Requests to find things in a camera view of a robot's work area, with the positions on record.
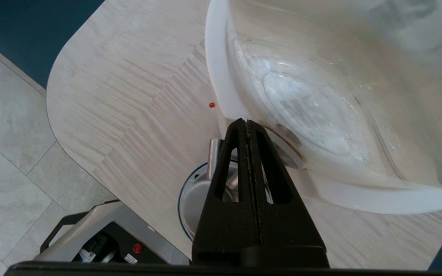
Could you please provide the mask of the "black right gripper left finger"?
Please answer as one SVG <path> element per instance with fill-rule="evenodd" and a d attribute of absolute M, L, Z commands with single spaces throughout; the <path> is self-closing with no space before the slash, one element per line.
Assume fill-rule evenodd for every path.
<path fill-rule="evenodd" d="M 219 160 L 192 245 L 192 264 L 235 266 L 241 252 L 260 243 L 259 231 L 259 155 L 253 153 L 251 122 L 242 118 L 232 122 L 226 132 Z M 238 202 L 225 202 L 232 151 L 238 154 Z"/>

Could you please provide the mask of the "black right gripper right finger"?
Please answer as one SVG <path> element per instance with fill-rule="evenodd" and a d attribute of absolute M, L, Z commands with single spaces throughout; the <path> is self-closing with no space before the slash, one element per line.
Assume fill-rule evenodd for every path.
<path fill-rule="evenodd" d="M 293 180 L 264 127 L 249 121 L 251 185 L 259 241 L 271 246 L 324 248 Z"/>

